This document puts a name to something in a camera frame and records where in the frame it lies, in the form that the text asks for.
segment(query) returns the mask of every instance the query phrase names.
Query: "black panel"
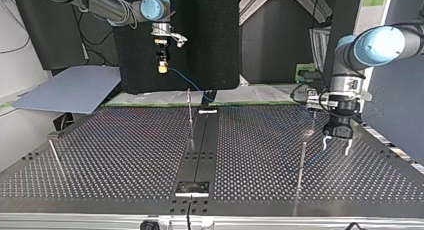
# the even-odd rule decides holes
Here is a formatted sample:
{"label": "black panel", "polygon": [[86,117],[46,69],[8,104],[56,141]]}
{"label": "black panel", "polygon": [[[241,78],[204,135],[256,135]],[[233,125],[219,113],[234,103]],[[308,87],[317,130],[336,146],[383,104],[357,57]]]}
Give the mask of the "black panel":
{"label": "black panel", "polygon": [[[423,0],[392,0],[386,24],[418,18]],[[415,160],[424,163],[424,57],[374,68],[364,119]]]}
{"label": "black panel", "polygon": [[[171,0],[175,31],[189,41],[171,46],[170,67],[201,89],[231,89],[239,83],[239,0]],[[159,74],[151,23],[115,28],[123,88],[129,93],[187,90],[175,72]]]}
{"label": "black panel", "polygon": [[16,3],[45,70],[85,63],[71,5],[49,0],[16,0]]}
{"label": "black panel", "polygon": [[[326,0],[334,9],[335,0]],[[243,25],[243,76],[250,83],[293,83],[312,63],[312,16],[296,0],[269,0]]]}

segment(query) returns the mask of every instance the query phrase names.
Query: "black cable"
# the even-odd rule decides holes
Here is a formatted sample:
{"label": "black cable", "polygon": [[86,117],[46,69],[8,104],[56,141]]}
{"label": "black cable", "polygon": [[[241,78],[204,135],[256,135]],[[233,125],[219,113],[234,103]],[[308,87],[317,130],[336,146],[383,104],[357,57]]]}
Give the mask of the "black cable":
{"label": "black cable", "polygon": [[190,221],[190,209],[191,208],[191,199],[190,199],[190,204],[188,205],[188,209],[187,209],[187,229],[191,230],[191,221]]}
{"label": "black cable", "polygon": [[[6,10],[6,11],[8,11],[9,12],[9,14],[10,14],[10,16],[13,18],[13,19],[15,19],[15,21],[26,31],[26,28],[25,28],[25,25],[23,25],[19,20],[18,20],[18,18],[13,14],[13,12],[9,9],[9,7],[3,2],[3,0],[0,0],[0,4],[4,7],[4,9]],[[21,50],[21,49],[23,49],[23,48],[25,48],[26,46],[28,46],[28,44],[30,43],[30,40],[31,40],[31,38],[30,38],[30,36],[28,35],[28,39],[26,40],[26,42],[22,45],[22,46],[20,46],[20,47],[18,47],[18,48],[15,48],[15,49],[11,49],[11,50],[7,50],[7,51],[1,51],[0,52],[0,54],[7,54],[7,53],[13,53],[13,52],[17,52],[17,51],[19,51],[19,50]]]}
{"label": "black cable", "polygon": [[296,92],[303,86],[306,86],[306,83],[301,83],[299,84],[296,88],[293,89],[293,91],[290,93],[290,98],[293,100],[293,102],[298,103],[298,104],[305,104],[306,102],[302,102],[299,100],[296,100]]}
{"label": "black cable", "polygon": [[366,228],[361,228],[361,226],[359,226],[359,224],[355,223],[355,222],[349,224],[349,226],[347,226],[346,230],[352,230],[353,227],[357,227],[359,230],[367,230]]}
{"label": "black cable", "polygon": [[[106,41],[106,39],[112,34],[112,32],[110,32],[110,33],[108,33],[108,35],[106,35],[106,37],[100,42],[100,43],[93,43],[93,42],[91,42],[89,39],[87,39],[85,36],[84,36],[84,33],[82,32],[82,30],[81,30],[81,21],[82,21],[82,16],[83,16],[83,14],[84,13],[81,13],[81,15],[78,17],[77,16],[77,14],[76,14],[76,12],[75,12],[75,7],[74,6],[72,6],[72,12],[73,12],[73,14],[74,14],[74,18],[75,18],[75,21],[76,21],[76,23],[77,23],[77,27],[78,27],[78,31],[79,31],[79,33],[80,33],[80,37],[81,37],[81,41],[83,42],[83,44],[85,45],[85,48],[86,48],[86,50],[87,50],[87,52],[92,52],[92,53],[94,53],[94,54],[96,54],[100,59],[102,59],[103,60],[103,64],[102,65],[105,65],[106,63],[107,64],[109,64],[109,65],[111,65],[111,66],[114,66],[114,67],[116,67],[117,66],[117,64],[113,64],[113,63],[111,63],[110,61],[108,61],[107,59],[106,59],[106,57],[102,54],[102,53],[100,53],[100,52],[98,52],[98,51],[96,51],[96,50],[94,50],[92,47],[90,47],[89,45],[87,45],[86,43],[89,43],[89,44],[91,44],[91,45],[101,45],[102,43],[104,43],[105,41]],[[88,63],[90,62],[90,59],[87,59],[87,61],[85,62],[85,65],[87,65]]]}
{"label": "black cable", "polygon": [[332,111],[330,111],[326,107],[324,107],[324,104],[322,104],[322,97],[327,92],[328,92],[328,90],[325,89],[318,97],[318,103],[319,103],[319,106],[322,108],[322,110],[324,110],[326,113],[328,113],[328,114],[330,114],[331,116],[334,116],[334,117],[339,117],[339,118],[349,117],[349,116],[342,116],[342,115],[339,115],[337,113],[333,113]]}
{"label": "black cable", "polygon": [[17,51],[19,51],[21,49],[24,49],[26,46],[28,46],[30,40],[31,39],[28,37],[28,39],[27,39],[27,41],[25,42],[24,45],[22,45],[22,46],[20,46],[18,48],[12,49],[12,50],[7,50],[7,51],[0,52],[0,54],[7,54],[7,53],[12,53],[12,52],[17,52]]}
{"label": "black cable", "polygon": [[[84,13],[81,13],[81,15],[79,16],[79,18],[78,18],[78,20],[77,20],[77,23],[78,23],[78,28],[79,29],[81,29],[81,22],[82,22],[82,17],[84,16]],[[113,30],[112,31],[110,31],[108,34],[106,34],[106,36],[100,41],[100,42],[98,42],[98,43],[94,43],[94,42],[92,42],[92,41],[90,41],[90,39],[88,39],[85,35],[84,35],[84,33],[82,32],[82,30],[80,31],[80,34],[81,34],[81,36],[82,36],[82,38],[87,42],[87,43],[89,43],[90,45],[93,45],[93,46],[98,46],[98,45],[102,45],[111,35],[112,35],[112,33],[113,33]]]}

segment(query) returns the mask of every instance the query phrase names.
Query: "white wall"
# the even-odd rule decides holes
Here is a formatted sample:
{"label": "white wall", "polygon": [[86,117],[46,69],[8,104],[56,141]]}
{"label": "white wall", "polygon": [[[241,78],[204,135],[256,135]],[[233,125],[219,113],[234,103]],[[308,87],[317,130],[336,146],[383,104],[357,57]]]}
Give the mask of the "white wall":
{"label": "white wall", "polygon": [[[21,20],[16,6],[9,0],[4,1]],[[0,52],[15,49],[26,42],[26,31],[1,6],[0,23]],[[0,99],[47,79],[47,72],[42,69],[32,44],[18,52],[0,54]]]}
{"label": "white wall", "polygon": [[47,141],[59,113],[15,110],[0,117],[0,172]]}
{"label": "white wall", "polygon": [[[16,6],[4,1],[20,19]],[[22,46],[27,38],[26,31],[0,6],[0,52]],[[54,131],[52,121],[58,113],[2,107],[16,100],[16,95],[45,82],[47,73],[32,44],[14,53],[0,54],[0,171],[43,144],[47,134]]]}

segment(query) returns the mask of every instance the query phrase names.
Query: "blue cable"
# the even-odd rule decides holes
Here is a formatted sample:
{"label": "blue cable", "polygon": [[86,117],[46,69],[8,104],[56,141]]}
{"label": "blue cable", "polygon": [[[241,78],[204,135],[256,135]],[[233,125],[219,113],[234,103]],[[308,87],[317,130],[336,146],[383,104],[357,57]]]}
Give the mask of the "blue cable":
{"label": "blue cable", "polygon": [[[191,81],[190,79],[188,79],[186,76],[184,76],[184,74],[182,74],[180,71],[178,71],[177,69],[175,69],[175,68],[170,68],[169,70],[172,70],[172,71],[174,71],[174,72],[176,72],[178,75],[180,75],[180,77],[182,77],[184,80],[186,80],[188,83],[190,83],[191,85],[193,85],[193,87],[197,90],[197,91],[199,91],[199,92],[201,92],[202,90],[200,90],[200,88],[193,82],[193,81]],[[203,95],[203,97],[204,98],[206,98],[206,100],[208,100],[209,102],[214,102],[214,100],[212,100],[212,99],[210,99],[210,98],[208,98],[208,97],[206,97],[205,95]]]}
{"label": "blue cable", "polygon": [[[169,68],[169,70],[172,70],[172,71],[174,71],[174,72],[176,72],[178,75],[180,75],[180,77],[181,78],[183,78],[185,81],[187,81],[188,83],[190,83],[197,91],[199,91],[199,92],[201,92],[202,90],[200,90],[200,88],[193,82],[193,81],[191,81],[188,77],[186,77],[186,76],[184,76],[184,74],[182,74],[180,71],[178,71],[177,69],[175,69],[175,68]],[[210,99],[210,98],[208,98],[208,97],[206,97],[205,95],[203,95],[203,97],[204,98],[206,98],[206,100],[208,100],[208,101],[210,101],[210,102],[214,102],[214,100],[212,100],[212,99]],[[224,106],[226,105],[226,106],[229,106],[229,107],[233,107],[233,108],[236,108],[235,106],[231,106],[231,105],[229,105],[228,103],[222,103]],[[304,167],[310,167],[310,166],[312,166],[312,165],[314,165],[316,162],[318,162],[319,160],[321,160],[321,154],[322,154],[323,152],[319,152],[315,157],[313,157],[311,160],[309,160],[305,165],[304,165]]]}

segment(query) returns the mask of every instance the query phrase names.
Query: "metal bracket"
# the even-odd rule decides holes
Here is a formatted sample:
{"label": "metal bracket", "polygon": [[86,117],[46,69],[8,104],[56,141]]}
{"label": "metal bracket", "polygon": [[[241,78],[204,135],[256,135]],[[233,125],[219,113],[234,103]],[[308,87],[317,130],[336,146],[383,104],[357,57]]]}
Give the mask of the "metal bracket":
{"label": "metal bracket", "polygon": [[[261,8],[268,0],[241,0],[240,2],[240,26],[243,25],[259,8]],[[315,0],[296,0],[311,15],[314,13]],[[325,0],[318,0],[315,18],[318,22],[323,23],[329,16],[333,14]]]}
{"label": "metal bracket", "polygon": [[176,197],[209,197],[208,182],[180,182],[175,193]]}
{"label": "metal bracket", "polygon": [[213,90],[210,92],[205,92],[202,98],[202,104],[199,109],[199,114],[215,114],[218,113],[218,110],[214,107],[209,106],[210,103],[215,101],[216,94],[218,91]]}

